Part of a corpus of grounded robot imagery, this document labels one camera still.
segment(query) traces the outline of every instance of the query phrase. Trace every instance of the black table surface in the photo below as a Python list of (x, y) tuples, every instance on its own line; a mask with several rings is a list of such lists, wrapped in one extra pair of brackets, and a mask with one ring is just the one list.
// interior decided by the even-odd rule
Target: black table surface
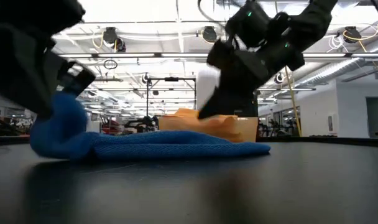
[(0, 223), (378, 223), (378, 148), (74, 164), (0, 146)]

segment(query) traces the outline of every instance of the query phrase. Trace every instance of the blue towel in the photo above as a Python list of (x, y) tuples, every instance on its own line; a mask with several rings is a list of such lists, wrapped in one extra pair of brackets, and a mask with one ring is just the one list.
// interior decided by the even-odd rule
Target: blue towel
[(40, 156), (80, 160), (90, 152), (102, 161), (233, 157), (267, 154), (270, 147), (227, 140), (192, 131), (159, 131), (108, 136), (86, 132), (87, 115), (75, 97), (59, 92), (53, 97), (53, 116), (38, 119), (30, 131), (30, 145)]

